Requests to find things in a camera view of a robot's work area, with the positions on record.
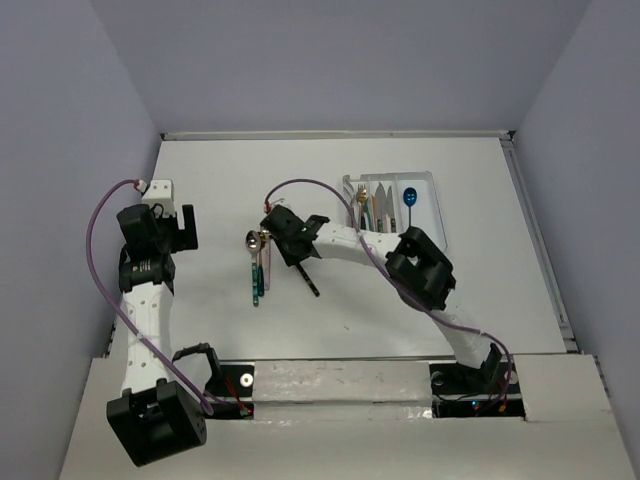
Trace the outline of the pink handled spoon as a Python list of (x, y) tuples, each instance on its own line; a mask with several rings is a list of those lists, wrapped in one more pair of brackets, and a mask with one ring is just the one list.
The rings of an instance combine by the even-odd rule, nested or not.
[(267, 230), (261, 231), (265, 236), (265, 254), (264, 254), (264, 271), (265, 271), (265, 291), (270, 289), (270, 273), (271, 273), (271, 238)]

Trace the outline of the gold spoon teal handle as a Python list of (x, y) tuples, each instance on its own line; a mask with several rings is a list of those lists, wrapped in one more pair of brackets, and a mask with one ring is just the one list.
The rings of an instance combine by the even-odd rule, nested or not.
[(264, 254), (265, 254), (265, 236), (262, 232), (258, 234), (260, 240), (260, 251), (258, 255), (258, 295), (265, 295), (265, 271), (264, 271)]

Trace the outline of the teal handled spoon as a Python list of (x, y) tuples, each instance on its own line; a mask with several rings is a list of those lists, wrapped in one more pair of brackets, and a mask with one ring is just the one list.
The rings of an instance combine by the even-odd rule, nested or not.
[(261, 251), (261, 239), (259, 234), (250, 230), (245, 236), (245, 248), (251, 256), (251, 275), (252, 275), (252, 303), (254, 307), (259, 306), (259, 267), (258, 257)]

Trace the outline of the gold fork green handle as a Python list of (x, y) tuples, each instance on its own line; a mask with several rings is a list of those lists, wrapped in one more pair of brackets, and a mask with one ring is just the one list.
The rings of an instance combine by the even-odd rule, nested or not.
[(357, 186), (356, 201), (359, 205), (359, 227), (362, 230), (365, 230), (367, 228), (367, 189), (364, 184), (359, 184)]

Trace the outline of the blue metallic spoon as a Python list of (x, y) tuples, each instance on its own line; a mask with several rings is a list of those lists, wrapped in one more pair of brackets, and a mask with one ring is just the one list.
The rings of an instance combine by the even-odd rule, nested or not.
[(417, 190), (414, 187), (407, 187), (403, 191), (403, 202), (407, 207), (407, 227), (412, 226), (412, 209), (417, 203)]

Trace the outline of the pink handled fork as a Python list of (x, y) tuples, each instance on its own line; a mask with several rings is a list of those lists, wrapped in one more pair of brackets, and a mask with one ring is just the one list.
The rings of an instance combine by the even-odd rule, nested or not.
[(356, 190), (351, 182), (349, 175), (345, 175), (342, 178), (342, 187), (343, 187), (344, 198), (348, 204), (347, 213), (345, 214), (345, 223), (348, 227), (353, 227), (354, 226), (353, 213), (354, 213), (354, 202), (356, 197)]

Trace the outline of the orange handled knife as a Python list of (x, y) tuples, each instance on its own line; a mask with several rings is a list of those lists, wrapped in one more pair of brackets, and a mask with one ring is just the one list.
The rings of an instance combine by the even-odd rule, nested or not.
[(374, 231), (376, 232), (380, 232), (380, 228), (379, 228), (379, 215), (378, 215), (378, 208), (377, 208), (377, 201), (376, 201), (376, 196), (372, 195), (371, 196), (371, 206), (372, 206), (372, 216), (373, 216), (373, 224), (374, 224)]

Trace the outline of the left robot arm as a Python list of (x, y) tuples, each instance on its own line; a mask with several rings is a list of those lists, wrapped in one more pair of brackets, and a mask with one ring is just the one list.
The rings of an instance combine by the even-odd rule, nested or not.
[(187, 375), (170, 358), (169, 321), (176, 267), (172, 256), (198, 247), (194, 208), (169, 213), (161, 203), (137, 204), (116, 218), (124, 237), (116, 314), (129, 331), (121, 394), (106, 405), (107, 421), (137, 467), (200, 447), (214, 409), (206, 395), (221, 370), (206, 360)]

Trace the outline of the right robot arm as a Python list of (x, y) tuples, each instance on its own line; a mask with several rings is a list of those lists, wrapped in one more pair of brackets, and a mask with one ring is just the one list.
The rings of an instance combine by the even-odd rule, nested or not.
[(289, 266), (317, 258), (376, 268), (406, 305), (436, 324), (468, 390), (490, 391), (497, 385), (507, 389), (513, 373), (508, 350), (495, 336), (467, 322), (458, 308), (447, 306), (456, 287), (453, 264), (421, 229), (376, 233), (319, 215), (303, 221), (282, 205), (272, 207), (260, 225)]

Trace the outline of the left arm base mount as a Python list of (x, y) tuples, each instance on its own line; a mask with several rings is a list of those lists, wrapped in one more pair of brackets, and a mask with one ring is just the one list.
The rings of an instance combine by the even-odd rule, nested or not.
[(205, 361), (204, 379), (192, 379), (210, 407), (207, 413), (200, 398), (183, 384), (179, 377), (171, 381), (158, 381), (156, 399), (148, 409), (166, 421), (191, 420), (249, 420), (254, 417), (253, 395), (254, 367), (250, 364), (233, 364)]

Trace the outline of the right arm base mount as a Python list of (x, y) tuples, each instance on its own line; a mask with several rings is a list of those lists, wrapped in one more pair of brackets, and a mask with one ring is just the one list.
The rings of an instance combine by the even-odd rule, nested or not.
[(508, 376), (502, 362), (490, 384), (474, 383), (457, 363), (430, 364), (429, 373), (434, 418), (525, 417), (515, 366)]

